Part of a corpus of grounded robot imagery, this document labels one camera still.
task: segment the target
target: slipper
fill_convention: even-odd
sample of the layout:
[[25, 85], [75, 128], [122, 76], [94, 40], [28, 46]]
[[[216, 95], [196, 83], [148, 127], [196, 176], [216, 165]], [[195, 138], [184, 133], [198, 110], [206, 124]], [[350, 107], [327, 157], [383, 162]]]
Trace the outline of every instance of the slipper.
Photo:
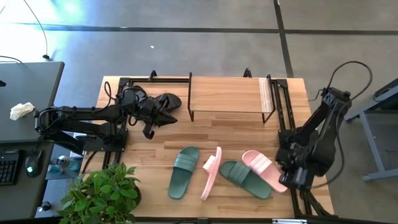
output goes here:
[[187, 191], [189, 180], [197, 166], [199, 150], [188, 146], [181, 150], [173, 167], [170, 180], [169, 196], [173, 199], [181, 199]]
[[238, 161], [226, 161], [220, 167], [220, 173], [225, 179], [240, 186], [260, 199], [271, 196], [271, 187], [256, 175], [250, 167]]
[[279, 183], [279, 170], [265, 155], [255, 150], [250, 150], [243, 154], [242, 161], [254, 173], [271, 185], [276, 192], [283, 193], [287, 190], [287, 187]]
[[209, 178], [207, 179], [206, 187], [200, 197], [202, 200], [206, 200], [207, 196], [209, 196], [210, 190], [214, 184], [214, 181], [216, 180], [220, 162], [221, 147], [217, 147], [216, 156], [211, 155], [206, 164], [203, 166], [204, 170], [209, 174]]

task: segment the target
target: desk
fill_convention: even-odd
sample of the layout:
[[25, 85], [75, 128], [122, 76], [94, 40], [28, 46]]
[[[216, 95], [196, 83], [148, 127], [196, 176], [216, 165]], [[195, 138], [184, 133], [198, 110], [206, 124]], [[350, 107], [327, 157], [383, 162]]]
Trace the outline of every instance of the desk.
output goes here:
[[[0, 187], [0, 221], [33, 218], [41, 205], [46, 186], [45, 175], [53, 145], [40, 143], [34, 130], [33, 114], [12, 121], [10, 109], [18, 103], [31, 102], [37, 110], [53, 105], [63, 71], [63, 62], [1, 63], [0, 80], [0, 150], [20, 149], [22, 161], [16, 185]], [[31, 178], [25, 172], [25, 156], [35, 147], [43, 150], [43, 171]]]
[[[115, 93], [120, 77], [104, 77]], [[295, 124], [297, 126], [310, 117], [307, 93], [301, 78], [287, 79], [291, 97]], [[145, 89], [148, 95], [173, 93], [180, 97], [182, 106], [172, 113], [178, 119], [175, 124], [156, 128], [152, 140], [142, 134], [144, 127], [138, 122], [129, 129], [126, 151], [121, 161], [128, 167], [137, 166], [136, 176], [141, 180], [141, 204], [133, 211], [137, 217], [174, 217], [174, 218], [292, 218], [294, 212], [290, 192], [272, 193], [271, 198], [260, 200], [231, 182], [217, 175], [215, 185], [206, 201], [200, 199], [205, 188], [208, 174], [201, 168], [210, 155], [215, 154], [217, 146], [223, 150], [221, 162], [241, 160], [242, 154], [250, 149], [258, 150], [270, 159], [275, 158], [278, 148], [277, 131], [279, 120], [274, 113], [266, 124], [259, 122], [261, 117], [254, 113], [201, 112], [190, 121], [187, 110], [188, 83], [135, 83]], [[108, 97], [101, 89], [97, 107], [107, 104]], [[197, 169], [181, 200], [173, 200], [167, 195], [172, 167], [177, 154], [186, 146], [200, 149]], [[87, 170], [99, 170], [104, 154], [98, 152], [88, 164]], [[316, 178], [314, 184], [326, 181], [325, 177]], [[327, 186], [314, 189], [314, 196], [333, 213]]]

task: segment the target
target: white tissue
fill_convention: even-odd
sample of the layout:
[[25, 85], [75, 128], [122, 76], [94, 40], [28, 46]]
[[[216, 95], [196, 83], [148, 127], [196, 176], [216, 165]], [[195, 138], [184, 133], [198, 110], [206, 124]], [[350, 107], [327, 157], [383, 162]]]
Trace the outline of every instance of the white tissue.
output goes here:
[[21, 116], [32, 112], [34, 108], [35, 107], [32, 105], [32, 103], [25, 103], [24, 105], [22, 103], [18, 103], [18, 105], [11, 108], [10, 119], [16, 121]]

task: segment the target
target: wooden table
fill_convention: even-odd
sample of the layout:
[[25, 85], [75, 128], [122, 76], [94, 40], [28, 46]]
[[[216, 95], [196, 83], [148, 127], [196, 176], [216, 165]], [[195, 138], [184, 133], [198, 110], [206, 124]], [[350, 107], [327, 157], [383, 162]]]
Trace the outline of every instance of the wooden table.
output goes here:
[[[108, 81], [111, 84], [113, 94], [118, 89], [119, 78], [103, 79], [103, 83]], [[288, 78], [287, 82], [295, 124], [301, 126], [311, 115], [304, 81], [301, 78]], [[221, 162], [240, 161], [242, 154], [250, 149], [260, 151], [270, 159], [275, 158], [279, 129], [277, 113], [274, 113], [266, 124], [259, 122], [261, 116], [256, 113], [227, 112], [197, 113], [195, 121], [191, 122], [187, 110], [188, 83], [135, 83], [135, 85], [143, 87], [148, 95], [157, 96], [169, 92], [176, 94], [182, 100], [182, 106], [172, 113], [178, 122], [156, 128], [152, 140], [144, 137], [143, 122], [138, 122], [133, 127], [128, 126], [129, 139], [121, 161], [128, 167], [137, 166], [136, 176], [142, 182], [138, 185], [142, 192], [142, 201], [133, 211], [136, 217], [294, 217], [289, 191], [283, 194], [273, 192], [271, 198], [260, 200], [234, 186], [219, 174], [208, 199], [206, 201], [200, 199], [208, 178], [208, 174], [201, 167], [210, 155], [215, 155], [217, 146], [223, 150]], [[101, 88], [97, 107], [103, 107], [107, 102], [108, 97]], [[186, 146], [199, 147], [200, 157], [184, 198], [174, 200], [168, 196], [167, 189], [175, 158]], [[101, 169], [103, 157], [104, 154], [98, 152], [87, 170]], [[314, 185], [324, 181], [325, 177], [316, 178]], [[324, 208], [333, 213], [328, 187], [314, 189], [312, 192]]]

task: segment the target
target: gray floor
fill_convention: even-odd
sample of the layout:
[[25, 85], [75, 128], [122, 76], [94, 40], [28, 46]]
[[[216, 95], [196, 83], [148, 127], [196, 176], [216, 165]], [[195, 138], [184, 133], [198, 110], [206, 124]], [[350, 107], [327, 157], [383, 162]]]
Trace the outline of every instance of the gray floor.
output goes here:
[[[32, 2], [43, 23], [85, 26], [220, 27], [276, 29], [274, 4], [265, 0], [213, 1], [51, 1]], [[398, 27], [395, 0], [280, 0], [286, 29], [394, 30]], [[0, 15], [8, 22], [34, 22], [25, 6], [12, 3]], [[23, 16], [13, 14], [19, 11]], [[0, 24], [0, 29], [9, 25]], [[56, 105], [91, 106], [96, 103], [104, 75], [224, 75], [241, 76], [246, 67], [256, 77], [268, 73], [286, 77], [278, 34], [211, 34], [159, 32], [47, 31], [49, 54], [66, 64]], [[18, 26], [2, 34], [1, 54], [23, 61], [41, 61], [44, 41], [39, 30]], [[367, 63], [374, 72], [369, 88], [353, 105], [357, 108], [372, 93], [398, 75], [398, 35], [287, 35], [294, 77], [305, 80], [308, 97], [323, 88], [332, 71], [348, 60]], [[333, 86], [358, 92], [366, 83], [364, 68], [342, 69]], [[319, 100], [311, 103], [316, 109]], [[335, 213], [345, 218], [398, 222], [398, 179], [362, 181], [376, 171], [359, 121], [343, 124], [341, 138], [346, 155], [343, 174], [330, 184]], [[340, 166], [339, 155], [328, 173]], [[66, 181], [51, 181], [45, 199], [57, 202]], [[38, 216], [53, 215], [54, 211]]]

